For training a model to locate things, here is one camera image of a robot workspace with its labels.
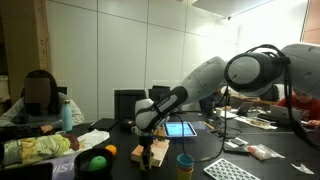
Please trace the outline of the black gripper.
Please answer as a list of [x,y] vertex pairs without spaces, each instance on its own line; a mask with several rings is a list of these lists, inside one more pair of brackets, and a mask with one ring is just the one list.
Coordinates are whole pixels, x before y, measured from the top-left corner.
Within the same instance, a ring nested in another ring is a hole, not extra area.
[[138,131],[139,144],[143,147],[142,155],[149,156],[151,154],[151,145],[154,141],[154,135],[150,132]]

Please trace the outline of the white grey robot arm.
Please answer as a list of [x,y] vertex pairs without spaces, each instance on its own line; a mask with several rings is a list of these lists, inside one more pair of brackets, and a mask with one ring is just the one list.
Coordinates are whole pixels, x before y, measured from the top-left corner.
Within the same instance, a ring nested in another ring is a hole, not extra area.
[[289,99],[294,90],[320,98],[320,45],[295,43],[279,49],[271,44],[253,47],[229,61],[213,57],[154,102],[136,102],[135,133],[144,146],[151,145],[154,130],[173,110],[198,101],[223,86],[245,96],[258,96],[282,84]]

